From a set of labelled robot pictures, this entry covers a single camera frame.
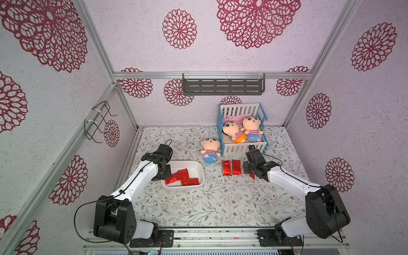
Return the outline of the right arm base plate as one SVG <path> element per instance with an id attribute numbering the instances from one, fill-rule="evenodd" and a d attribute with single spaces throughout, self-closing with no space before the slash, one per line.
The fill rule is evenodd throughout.
<path id="1" fill-rule="evenodd" d="M 275 229 L 258 229 L 257 236 L 261 247 L 302 247 L 301 238 L 289 238 Z"/>

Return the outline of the aluminium front rail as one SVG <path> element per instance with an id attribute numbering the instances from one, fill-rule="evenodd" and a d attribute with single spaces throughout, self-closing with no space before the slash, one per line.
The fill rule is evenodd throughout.
<path id="1" fill-rule="evenodd" d="M 273 227 L 160 227 L 159 240 L 152 245 L 141 241 L 132 241 L 127 245 L 116 242 L 103 242 L 102 239 L 88 235 L 88 241 L 83 245 L 83 251 L 120 250 L 130 248 L 163 250 L 222 250 L 222 249 L 282 249 L 305 251 L 307 249 L 350 249 L 343 235 L 340 238 L 329 237 L 321 239 L 314 234 L 286 238 L 276 241 Z"/>

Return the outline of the pink pillow in crib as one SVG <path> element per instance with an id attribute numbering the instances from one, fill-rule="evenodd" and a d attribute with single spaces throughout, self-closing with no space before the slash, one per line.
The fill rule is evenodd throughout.
<path id="1" fill-rule="evenodd" d="M 235 115 L 235 116 L 227 116 L 226 118 L 224 118 L 223 123 L 227 123 L 229 121 L 233 121 L 236 122 L 238 125 L 242 125 L 242 121 L 247 118 L 250 117 L 250 114 L 241 114 L 241 115 Z"/>

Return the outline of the grey wall shelf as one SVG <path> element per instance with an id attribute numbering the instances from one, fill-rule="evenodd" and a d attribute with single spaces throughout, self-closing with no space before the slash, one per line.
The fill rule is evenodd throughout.
<path id="1" fill-rule="evenodd" d="M 182 92 L 186 96 L 260 96 L 265 92 L 265 75 L 245 79 L 190 79 L 183 74 Z"/>

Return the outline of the plush doll orange pants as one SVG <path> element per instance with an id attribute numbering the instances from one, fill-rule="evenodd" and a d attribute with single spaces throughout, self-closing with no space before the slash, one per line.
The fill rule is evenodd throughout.
<path id="1" fill-rule="evenodd" d="M 222 132 L 228 135 L 235 143 L 245 143 L 247 136 L 239 125 L 234 121 L 227 121 L 223 124 Z"/>

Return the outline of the blue white toy crib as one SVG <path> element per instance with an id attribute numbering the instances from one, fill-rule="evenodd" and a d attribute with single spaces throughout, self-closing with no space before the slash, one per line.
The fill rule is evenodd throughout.
<path id="1" fill-rule="evenodd" d="M 246 140 L 245 143 L 235 143 L 228 135 L 222 132 L 224 118 L 226 118 L 228 115 L 235 116 L 241 114 L 250 114 L 251 116 L 260 118 L 260 129 L 261 131 L 264 131 L 264 123 L 268 120 L 268 117 L 260 103 L 219 105 L 217 116 L 217 131 L 218 137 L 221 142 L 221 154 L 223 156 L 243 154 L 248 151 L 250 146 L 254 146 L 256 149 L 259 149 L 264 153 L 269 146 L 269 142 L 267 141 L 264 132 L 261 136 L 261 142 L 249 142 Z M 239 127 L 244 131 L 243 125 L 239 125 Z"/>

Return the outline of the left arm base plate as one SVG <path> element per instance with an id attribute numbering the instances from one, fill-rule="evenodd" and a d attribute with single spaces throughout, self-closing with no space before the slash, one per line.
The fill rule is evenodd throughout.
<path id="1" fill-rule="evenodd" d="M 171 248 L 174 241 L 173 230 L 154 231 L 148 239 L 132 239 L 131 248 Z"/>

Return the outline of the white plastic storage box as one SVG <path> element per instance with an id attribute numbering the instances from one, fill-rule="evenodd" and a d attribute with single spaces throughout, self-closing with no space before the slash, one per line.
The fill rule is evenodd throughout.
<path id="1" fill-rule="evenodd" d="M 170 177 L 161 181 L 166 190 L 196 190 L 205 183 L 204 169 L 202 165 L 193 160 L 170 161 Z"/>

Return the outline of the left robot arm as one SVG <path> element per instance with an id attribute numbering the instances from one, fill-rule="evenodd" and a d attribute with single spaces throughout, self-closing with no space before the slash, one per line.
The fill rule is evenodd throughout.
<path id="1" fill-rule="evenodd" d="M 150 181 L 162 181 L 171 176 L 172 155 L 169 145 L 159 145 L 155 152 L 142 156 L 135 172 L 116 191 L 97 200 L 95 237 L 126 245 L 132 241 L 148 245 L 158 241 L 157 224 L 136 219 L 134 204 Z"/>

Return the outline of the plush doll blue pants outside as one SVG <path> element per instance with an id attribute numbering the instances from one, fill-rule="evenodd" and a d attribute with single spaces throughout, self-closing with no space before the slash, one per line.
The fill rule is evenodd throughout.
<path id="1" fill-rule="evenodd" d="M 221 157 L 219 149 L 221 147 L 220 141 L 209 138 L 201 142 L 203 150 L 200 153 L 203 155 L 203 160 L 207 164 L 213 164 Z"/>

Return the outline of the plush doll blue pants crib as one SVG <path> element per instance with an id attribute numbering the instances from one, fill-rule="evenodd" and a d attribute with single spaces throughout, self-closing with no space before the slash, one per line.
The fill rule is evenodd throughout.
<path id="1" fill-rule="evenodd" d="M 255 116 L 246 117 L 242 121 L 242 125 L 244 128 L 244 133 L 246 135 L 246 140 L 249 142 L 261 142 L 261 136 L 263 135 L 263 131 L 260 129 L 261 120 Z"/>

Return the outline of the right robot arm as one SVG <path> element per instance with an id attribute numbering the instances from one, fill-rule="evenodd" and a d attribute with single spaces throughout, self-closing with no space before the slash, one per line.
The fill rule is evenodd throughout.
<path id="1" fill-rule="evenodd" d="M 332 237 L 349 225 L 351 218 L 338 190 L 327 184 L 325 186 L 311 183 L 300 178 L 275 161 L 266 161 L 266 155 L 254 146 L 246 152 L 247 161 L 243 163 L 245 174 L 274 183 L 299 199 L 303 199 L 306 212 L 295 218 L 288 218 L 275 225 L 273 237 L 279 244 L 285 241 L 314 234 L 321 239 Z"/>

